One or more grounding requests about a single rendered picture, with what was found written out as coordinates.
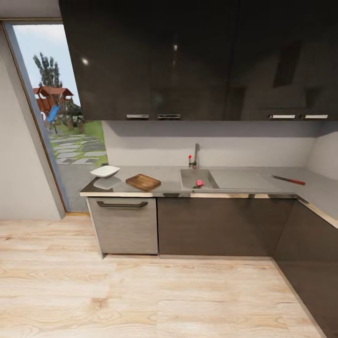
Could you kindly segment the cutting board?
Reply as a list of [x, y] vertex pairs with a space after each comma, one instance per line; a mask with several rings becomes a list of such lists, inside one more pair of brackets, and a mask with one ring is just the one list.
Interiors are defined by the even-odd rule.
[[161, 184], [160, 181], [143, 174], [138, 174], [129, 179], [126, 179], [126, 182], [145, 192]]

